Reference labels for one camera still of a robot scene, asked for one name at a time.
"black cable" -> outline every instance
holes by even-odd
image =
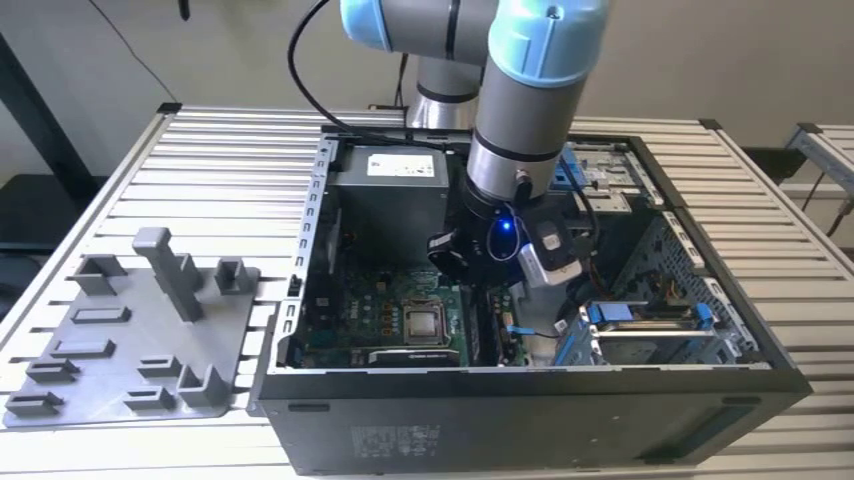
[[[0,297],[6,295],[11,298],[18,298],[23,294],[25,294],[25,288],[19,287],[18,285],[11,285],[9,283],[0,282]]]
[[[561,308],[558,308],[558,315],[556,315],[556,323],[558,323],[561,320],[566,318],[566,316],[573,311],[573,307],[578,309],[578,307],[576,306],[576,302],[568,295],[566,299],[564,300],[564,303],[561,304]]]
[[[840,224],[843,223],[844,218],[845,213],[840,213],[833,221],[833,225],[831,225],[831,230],[828,230],[828,237],[833,237],[833,234],[837,233],[837,229],[840,228]]]
[[[404,107],[404,76],[406,75],[406,66],[410,62],[410,54],[401,55],[401,68],[398,70],[398,89],[396,90],[396,107]]]
[[[600,276],[600,272],[597,270],[597,264],[593,263],[593,258],[588,260],[588,275],[590,276],[590,283],[593,284],[593,288],[597,290],[597,293],[605,300],[612,299],[612,291],[605,286],[605,280],[602,280],[602,276]]]
[[[139,55],[137,55],[137,52],[134,51],[134,47],[131,47],[131,44],[129,43],[129,39],[125,38],[125,35],[122,35],[122,32],[119,31],[119,27],[117,27],[117,24],[113,23],[113,20],[110,19],[110,17],[105,13],[105,10],[102,10],[102,7],[98,6],[98,3],[95,3],[95,0],[89,0],[89,2],[93,5],[93,7],[95,7],[95,10],[98,10],[98,13],[101,13],[102,17],[105,18],[105,20],[107,21],[107,23],[113,27],[113,31],[117,32],[117,35],[122,39],[122,42],[125,43],[125,46],[129,48],[129,52],[131,52],[131,56],[134,57],[134,59],[139,62],[139,64],[146,69],[146,71],[151,74],[154,79],[158,81],[158,83],[163,87],[163,90],[166,90],[166,93],[170,95],[170,98],[173,99],[173,101],[178,102],[178,98],[175,98],[175,94],[173,93],[173,90],[170,90],[170,87],[166,86],[166,83],[163,83],[163,80],[161,80],[161,77],[158,76],[158,74],[149,67],[149,65],[146,64],[143,59],[139,58]]]
[[[561,338],[561,335],[546,335],[545,333],[540,333],[540,332],[534,332],[534,335],[537,335],[538,337],[544,337],[544,338]]]
[[[813,190],[811,190],[811,194],[807,196],[807,200],[804,201],[804,206],[801,207],[801,210],[805,212],[807,212],[807,207],[811,204],[811,200],[813,200],[813,195],[816,195],[816,190],[819,190],[819,185],[821,185],[824,179],[825,179],[825,172],[823,172],[823,174],[819,176],[819,179],[816,179]]]
[[[578,193],[578,196],[582,199],[582,203],[585,204],[585,208],[588,209],[588,216],[590,217],[590,225],[593,226],[592,242],[593,242],[593,249],[596,251],[597,247],[600,245],[600,217],[597,216],[597,212],[593,209],[593,205],[590,203],[590,199],[588,198],[588,195],[585,194],[585,189],[578,184],[578,180],[576,180],[576,175],[573,175],[573,171],[570,170],[570,165],[566,163],[566,159],[564,158],[564,155],[561,155],[558,157],[558,162],[561,163],[561,168],[564,169],[564,174],[570,179],[570,184],[573,185],[573,190],[576,190],[576,193]]]
[[[42,266],[43,266],[42,262],[29,255],[0,253],[0,259],[3,258],[13,259],[13,260],[25,260],[26,262],[30,262],[31,265],[35,265],[39,270],[42,270]]]
[[[321,11],[321,9],[326,6],[328,3],[330,3],[330,0],[318,0],[316,2],[316,4],[309,9],[309,12],[306,12],[306,15],[304,16],[304,18],[301,19],[297,25],[297,30],[294,31],[294,35],[292,36],[292,41],[289,43],[289,53],[288,53],[289,72],[292,73],[292,78],[294,79],[294,83],[297,84],[297,88],[300,89],[300,92],[304,94],[304,97],[306,97],[306,100],[309,101],[312,106],[316,108],[316,110],[318,110],[318,112],[321,112],[321,114],[328,118],[328,120],[333,122],[333,124],[338,128],[345,130],[352,135],[374,140],[377,142],[386,143],[389,145],[408,145],[412,147],[425,147],[425,148],[430,148],[444,152],[450,150],[449,147],[438,143],[422,142],[418,140],[405,140],[401,138],[392,138],[392,137],[386,137],[385,135],[377,135],[361,130],[353,125],[345,123],[336,115],[333,115],[333,113],[324,107],[324,105],[321,105],[314,95],[309,91],[309,88],[306,88],[306,84],[304,83],[304,80],[301,79],[301,76],[300,76],[300,72],[297,71],[297,45],[300,43],[300,38],[302,37],[304,32],[306,31],[306,27],[309,27],[309,23],[312,22],[312,19],[316,17],[316,15]]]

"gray plastic peg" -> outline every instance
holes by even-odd
[[[221,258],[217,263],[214,280],[221,295],[245,295],[253,291],[253,279],[241,258]]]
[[[229,384],[214,365],[209,365],[202,380],[190,365],[185,365],[178,377],[178,395],[191,408],[213,407],[229,399]]]
[[[203,315],[202,305],[194,295],[195,285],[189,278],[191,275],[182,270],[182,261],[170,248],[171,238],[173,234],[167,228],[141,228],[134,237],[134,251],[149,260],[158,285],[170,297],[182,320],[195,322]]]
[[[115,255],[86,255],[78,271],[69,278],[78,282],[89,296],[115,296],[109,278],[127,274]]]

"black pole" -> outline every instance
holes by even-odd
[[[83,210],[98,193],[98,184],[2,33],[0,100],[51,167],[63,189]]]
[[[178,0],[178,9],[182,13],[182,19],[190,20],[190,0]]]

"aluminum slatted table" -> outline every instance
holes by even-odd
[[[342,117],[402,123],[398,113]],[[201,266],[238,255],[262,269],[233,408],[217,419],[0,430],[0,473],[29,480],[296,477],[272,427],[245,408],[268,317],[286,295],[324,123],[314,112],[285,110],[185,107],[157,116],[0,323],[0,409],[78,293],[66,276],[81,256],[113,253],[127,267],[143,266],[131,239],[153,225],[173,229],[175,251],[193,253]],[[696,470],[449,478],[854,478],[854,265],[724,131],[697,121],[617,118],[580,118],[574,131],[644,138],[817,393]]]
[[[799,149],[854,196],[854,126],[801,123],[788,148]]]

